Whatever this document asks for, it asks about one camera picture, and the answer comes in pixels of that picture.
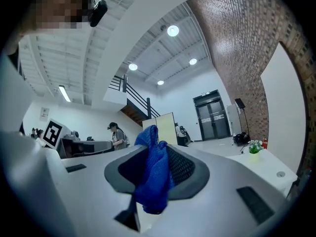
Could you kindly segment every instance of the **staircase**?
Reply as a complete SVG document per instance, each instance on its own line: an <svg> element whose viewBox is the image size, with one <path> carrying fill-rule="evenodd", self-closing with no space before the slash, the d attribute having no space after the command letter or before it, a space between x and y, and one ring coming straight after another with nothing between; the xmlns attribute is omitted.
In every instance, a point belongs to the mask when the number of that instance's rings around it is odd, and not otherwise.
<svg viewBox="0 0 316 237"><path fill-rule="evenodd" d="M143 126L143 121L148 119L148 116L129 99L127 100L127 105L121 111L140 126Z"/></svg>
<svg viewBox="0 0 316 237"><path fill-rule="evenodd" d="M151 107L150 99L147 98L147 100L145 100L135 89L133 89L132 86L127 83L127 75L124 75L123 78L115 76L112 79L109 88L127 93L127 105L123 107L121 111L141 127L143 126L144 120L160 116L159 113ZM139 107L142 107L142 109L147 111L147 114L138 108L130 99L136 101Z"/></svg>

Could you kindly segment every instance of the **black bag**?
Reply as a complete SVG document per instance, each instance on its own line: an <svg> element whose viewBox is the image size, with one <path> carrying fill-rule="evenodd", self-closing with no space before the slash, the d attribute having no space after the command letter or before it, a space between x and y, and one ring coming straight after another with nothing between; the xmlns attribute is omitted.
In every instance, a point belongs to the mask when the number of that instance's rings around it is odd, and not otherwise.
<svg viewBox="0 0 316 237"><path fill-rule="evenodd" d="M250 136L246 132L242 132L233 137L234 142L239 146L248 143Z"/></svg>

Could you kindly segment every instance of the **woman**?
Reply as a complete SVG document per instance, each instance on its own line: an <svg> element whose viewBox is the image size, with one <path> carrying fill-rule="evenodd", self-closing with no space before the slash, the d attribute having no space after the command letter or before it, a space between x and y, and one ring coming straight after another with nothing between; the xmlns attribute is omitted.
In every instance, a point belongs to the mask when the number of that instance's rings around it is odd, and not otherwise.
<svg viewBox="0 0 316 237"><path fill-rule="evenodd" d="M34 128L32 128L31 138L36 139L35 129Z"/></svg>
<svg viewBox="0 0 316 237"><path fill-rule="evenodd" d="M45 147L46 143L43 142L43 140L42 140L42 138L44 136L44 131L43 130L39 130L37 136L38 136L38 138L36 139L36 142L38 142L42 147Z"/></svg>
<svg viewBox="0 0 316 237"><path fill-rule="evenodd" d="M108 126L108 130L113 132L112 141L115 150L120 150L127 147L126 143L126 135L124 132L119 128L118 124L111 122Z"/></svg>

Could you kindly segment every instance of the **white flowers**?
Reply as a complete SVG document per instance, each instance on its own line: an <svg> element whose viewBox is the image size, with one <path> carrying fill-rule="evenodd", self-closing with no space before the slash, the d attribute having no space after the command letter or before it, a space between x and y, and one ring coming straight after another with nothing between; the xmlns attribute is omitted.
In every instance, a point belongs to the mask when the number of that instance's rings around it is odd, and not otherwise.
<svg viewBox="0 0 316 237"><path fill-rule="evenodd" d="M262 145L262 141L259 141L259 140L251 140L251 141L248 141L248 144L249 144L249 152L251 154L256 154L258 153L260 150L263 149L263 147L261 146Z"/></svg>

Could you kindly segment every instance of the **fire extinguisher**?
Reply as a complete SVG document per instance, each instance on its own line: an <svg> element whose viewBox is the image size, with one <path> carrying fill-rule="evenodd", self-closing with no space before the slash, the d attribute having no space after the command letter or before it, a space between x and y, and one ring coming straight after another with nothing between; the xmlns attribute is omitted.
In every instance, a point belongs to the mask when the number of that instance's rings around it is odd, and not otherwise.
<svg viewBox="0 0 316 237"><path fill-rule="evenodd" d="M262 141L262 147L264 149L267 149L267 147L268 147L268 140L266 138L264 138L263 141Z"/></svg>

